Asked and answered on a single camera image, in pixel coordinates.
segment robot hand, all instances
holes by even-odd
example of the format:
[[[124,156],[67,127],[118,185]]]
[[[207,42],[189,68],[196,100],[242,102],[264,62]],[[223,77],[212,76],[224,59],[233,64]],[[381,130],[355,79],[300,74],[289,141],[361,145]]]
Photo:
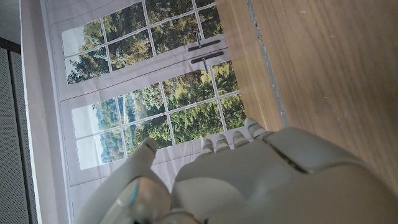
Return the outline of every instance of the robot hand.
[[[170,194],[146,139],[80,210],[75,223],[397,223],[398,199],[361,160],[306,131],[245,126],[206,139]]]
[[[151,138],[141,143],[98,187],[74,223],[154,223],[169,213],[169,191],[150,169],[156,150]]]

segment wooden surface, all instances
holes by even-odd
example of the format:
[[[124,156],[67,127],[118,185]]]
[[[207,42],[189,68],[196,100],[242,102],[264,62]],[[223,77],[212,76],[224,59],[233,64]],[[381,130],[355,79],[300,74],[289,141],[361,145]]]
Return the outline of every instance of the wooden surface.
[[[260,114],[274,96],[250,98],[269,82],[245,65],[258,60],[246,0],[216,2],[248,115],[277,120]],[[398,1],[252,3],[290,125],[362,158],[398,195]]]
[[[216,3],[235,74],[239,74],[236,78],[246,114],[256,118],[267,129],[282,129],[282,120],[249,11],[239,12],[241,7],[247,9],[246,2],[237,1],[232,5],[229,1],[221,0]]]

